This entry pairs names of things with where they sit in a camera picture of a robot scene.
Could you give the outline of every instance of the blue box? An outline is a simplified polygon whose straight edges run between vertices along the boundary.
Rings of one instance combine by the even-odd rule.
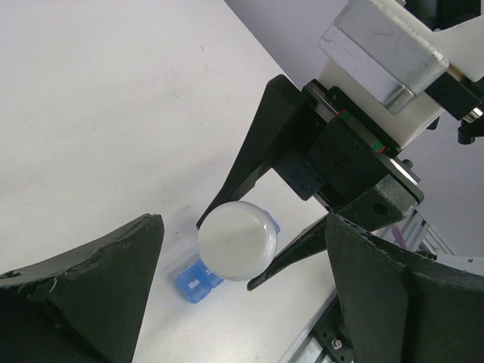
[[[175,284],[187,300],[193,304],[201,301],[212,289],[208,280],[196,265],[189,267],[179,275]]]
[[[205,266],[202,260],[199,260],[196,266],[212,288],[219,286],[224,281],[223,278],[220,278],[219,276],[211,272],[209,268]]]

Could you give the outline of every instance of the bolt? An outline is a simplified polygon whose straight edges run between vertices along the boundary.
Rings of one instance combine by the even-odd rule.
[[[341,349],[343,343],[341,343],[341,340],[334,338],[333,340],[331,340],[331,346],[334,350],[338,350]]]
[[[409,169],[414,167],[414,164],[409,159],[405,159],[402,161],[403,165],[407,166]]]

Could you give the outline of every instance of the white tabletop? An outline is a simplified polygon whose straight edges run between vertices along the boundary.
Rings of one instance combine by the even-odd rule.
[[[227,5],[3,2],[0,49],[0,271],[159,213],[134,361],[279,361],[334,289],[325,254],[250,293],[225,281],[196,305],[168,277],[281,73]],[[279,249],[324,212],[273,172],[245,200],[279,222]]]

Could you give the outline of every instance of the white cylindrical object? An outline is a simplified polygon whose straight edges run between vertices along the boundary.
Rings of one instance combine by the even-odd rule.
[[[251,203],[230,202],[215,208],[198,232],[200,258],[214,274],[247,281],[262,274],[274,259],[274,222]]]

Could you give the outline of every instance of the gray wall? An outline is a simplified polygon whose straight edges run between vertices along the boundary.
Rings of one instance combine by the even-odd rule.
[[[302,87],[326,60],[319,37],[344,0],[226,0],[237,16]],[[458,123],[445,115],[439,128],[423,133],[404,152],[421,177],[426,200],[419,210],[459,255],[484,256],[484,141],[457,143]]]

